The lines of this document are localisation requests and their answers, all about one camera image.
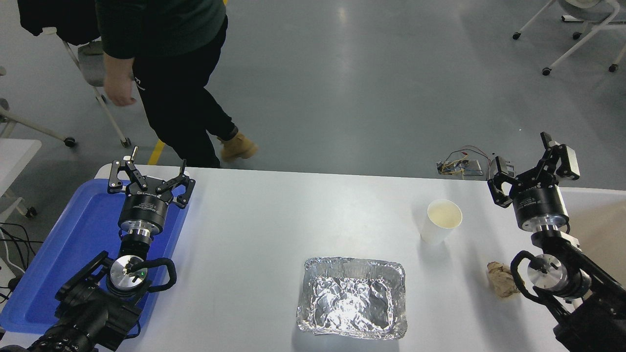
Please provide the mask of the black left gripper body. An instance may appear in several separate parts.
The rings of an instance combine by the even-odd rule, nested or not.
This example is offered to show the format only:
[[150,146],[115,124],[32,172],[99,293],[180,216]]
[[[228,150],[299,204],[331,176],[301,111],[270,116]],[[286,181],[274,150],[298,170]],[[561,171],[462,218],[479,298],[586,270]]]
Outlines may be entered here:
[[169,204],[170,194],[126,193],[119,215],[119,228],[129,232],[131,226],[139,224],[151,232],[161,232]]

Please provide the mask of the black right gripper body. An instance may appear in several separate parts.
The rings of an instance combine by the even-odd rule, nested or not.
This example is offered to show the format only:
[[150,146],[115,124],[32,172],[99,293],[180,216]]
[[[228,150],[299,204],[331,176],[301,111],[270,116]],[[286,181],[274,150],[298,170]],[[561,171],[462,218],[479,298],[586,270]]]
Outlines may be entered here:
[[514,206],[518,226],[554,225],[564,226],[569,223],[569,215],[563,202],[560,187],[532,187],[522,190],[510,189],[510,198]]

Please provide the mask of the person's right hand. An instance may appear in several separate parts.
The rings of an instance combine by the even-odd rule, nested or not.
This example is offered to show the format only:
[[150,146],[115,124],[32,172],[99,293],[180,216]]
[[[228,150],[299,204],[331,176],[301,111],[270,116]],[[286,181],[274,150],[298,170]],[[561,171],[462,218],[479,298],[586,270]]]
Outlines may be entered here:
[[131,74],[107,73],[104,78],[104,91],[108,99],[118,107],[136,103],[132,96],[134,80]]

